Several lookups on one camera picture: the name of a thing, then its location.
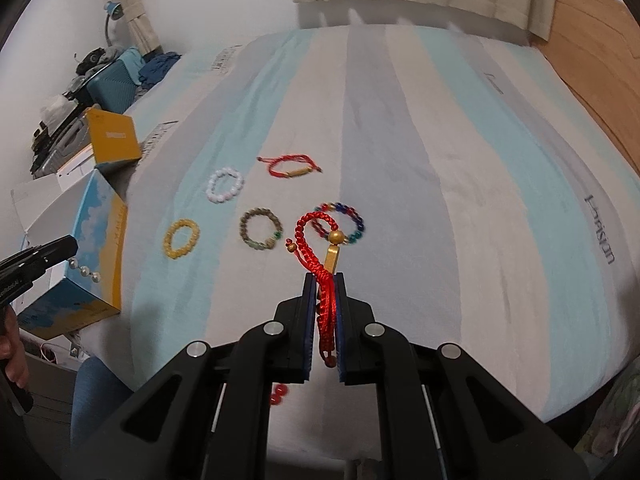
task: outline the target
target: human hand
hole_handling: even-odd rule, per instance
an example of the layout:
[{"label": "human hand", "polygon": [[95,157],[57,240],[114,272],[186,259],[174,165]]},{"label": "human hand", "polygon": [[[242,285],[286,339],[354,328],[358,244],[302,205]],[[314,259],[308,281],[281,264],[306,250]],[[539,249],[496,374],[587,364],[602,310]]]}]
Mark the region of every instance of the human hand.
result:
[{"label": "human hand", "polygon": [[29,380],[27,356],[24,353],[22,341],[20,341],[18,319],[15,317],[15,312],[11,306],[6,308],[4,328],[6,333],[0,336],[0,359],[8,360],[4,373],[12,383],[24,388]]}]

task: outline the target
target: light blue towel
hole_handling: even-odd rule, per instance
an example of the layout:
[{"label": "light blue towel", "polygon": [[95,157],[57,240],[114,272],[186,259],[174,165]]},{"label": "light blue towel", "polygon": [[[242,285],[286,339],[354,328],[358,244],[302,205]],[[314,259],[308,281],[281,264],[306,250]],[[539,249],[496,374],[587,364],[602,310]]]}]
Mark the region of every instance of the light blue towel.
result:
[{"label": "light blue towel", "polygon": [[118,59],[121,59],[124,63],[132,81],[140,86],[140,69],[145,65],[145,60],[142,59],[139,51],[132,46],[125,50]]}]

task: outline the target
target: metal screw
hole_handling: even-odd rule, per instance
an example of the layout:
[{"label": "metal screw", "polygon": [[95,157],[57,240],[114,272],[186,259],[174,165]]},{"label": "metal screw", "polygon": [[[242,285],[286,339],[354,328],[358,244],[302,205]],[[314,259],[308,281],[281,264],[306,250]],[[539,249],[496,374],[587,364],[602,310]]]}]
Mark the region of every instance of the metal screw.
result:
[{"label": "metal screw", "polygon": [[379,337],[385,333],[385,327],[380,325],[380,323],[369,323],[364,327],[364,333],[371,337]]},{"label": "metal screw", "polygon": [[440,349],[441,354],[447,359],[457,359],[462,355],[462,350],[458,345],[454,345],[453,343],[447,343],[443,345]]},{"label": "metal screw", "polygon": [[194,341],[187,346],[187,355],[190,357],[200,357],[207,351],[207,345],[202,341]]},{"label": "metal screw", "polygon": [[284,325],[279,321],[270,321],[263,327],[266,335],[278,335],[284,330]]}]

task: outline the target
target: yellow beaded bracelet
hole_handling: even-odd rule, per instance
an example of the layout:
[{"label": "yellow beaded bracelet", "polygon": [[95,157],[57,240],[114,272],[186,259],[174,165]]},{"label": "yellow beaded bracelet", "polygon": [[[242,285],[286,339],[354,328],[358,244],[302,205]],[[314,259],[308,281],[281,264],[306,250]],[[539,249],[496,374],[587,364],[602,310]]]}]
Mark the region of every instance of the yellow beaded bracelet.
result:
[{"label": "yellow beaded bracelet", "polygon": [[[180,247],[179,249],[172,249],[171,243],[174,240],[174,234],[181,227],[191,228],[191,236],[189,237],[189,241],[186,243],[186,245]],[[189,220],[188,218],[180,218],[178,221],[171,224],[171,227],[167,229],[167,232],[164,235],[164,241],[162,242],[164,254],[166,254],[172,260],[180,258],[180,256],[184,256],[185,254],[191,252],[191,250],[195,247],[199,237],[200,228],[198,227],[198,224],[196,224],[196,222],[194,222],[193,220]]]}]

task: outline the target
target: bed sheet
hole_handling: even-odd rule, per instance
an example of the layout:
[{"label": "bed sheet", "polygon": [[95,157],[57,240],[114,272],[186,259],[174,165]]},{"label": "bed sheet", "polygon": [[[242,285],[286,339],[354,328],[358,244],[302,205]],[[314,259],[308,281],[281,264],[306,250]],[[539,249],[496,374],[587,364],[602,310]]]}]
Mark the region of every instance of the bed sheet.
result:
[{"label": "bed sheet", "polygon": [[[461,344],[543,419],[636,354],[639,180],[537,50],[367,25],[263,36],[175,70],[132,110],[140,136],[155,133],[127,189],[123,312],[81,332],[130,386],[188,342],[237,340],[299,295],[304,269],[284,243],[252,250],[238,222],[267,207],[290,237],[322,202],[366,224],[340,254],[350,296],[411,342]],[[256,161],[283,153],[323,173],[276,179]],[[213,204],[206,185],[223,166],[246,184]],[[162,238],[180,218],[200,239],[171,260]],[[249,230],[268,233],[257,220]],[[376,456],[374,388],[341,387],[314,352],[310,383],[271,410],[269,443]]]}]

